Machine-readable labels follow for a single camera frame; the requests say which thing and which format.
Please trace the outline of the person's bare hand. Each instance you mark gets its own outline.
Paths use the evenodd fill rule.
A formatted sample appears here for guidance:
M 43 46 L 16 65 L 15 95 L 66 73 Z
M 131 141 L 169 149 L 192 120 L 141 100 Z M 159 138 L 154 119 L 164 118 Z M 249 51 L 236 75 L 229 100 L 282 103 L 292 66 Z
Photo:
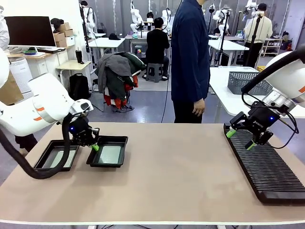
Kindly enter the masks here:
M 205 112 L 205 101 L 201 99 L 193 104 L 193 114 L 201 116 Z

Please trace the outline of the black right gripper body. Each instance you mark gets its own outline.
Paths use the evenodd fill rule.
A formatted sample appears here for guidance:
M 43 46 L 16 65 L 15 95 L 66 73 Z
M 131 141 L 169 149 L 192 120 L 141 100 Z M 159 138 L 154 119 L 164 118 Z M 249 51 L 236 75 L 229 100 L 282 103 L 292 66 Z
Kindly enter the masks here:
M 258 133 L 265 132 L 280 118 L 277 112 L 267 108 L 261 102 L 253 102 L 248 114 L 248 121 L 255 128 L 255 132 Z

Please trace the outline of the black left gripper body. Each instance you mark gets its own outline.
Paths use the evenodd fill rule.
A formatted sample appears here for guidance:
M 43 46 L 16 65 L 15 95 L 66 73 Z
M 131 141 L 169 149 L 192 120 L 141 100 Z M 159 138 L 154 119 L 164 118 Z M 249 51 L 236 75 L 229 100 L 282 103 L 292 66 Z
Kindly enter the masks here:
M 87 117 L 78 117 L 69 124 L 69 133 L 72 134 L 71 142 L 79 146 L 92 146 L 92 127 L 88 124 Z

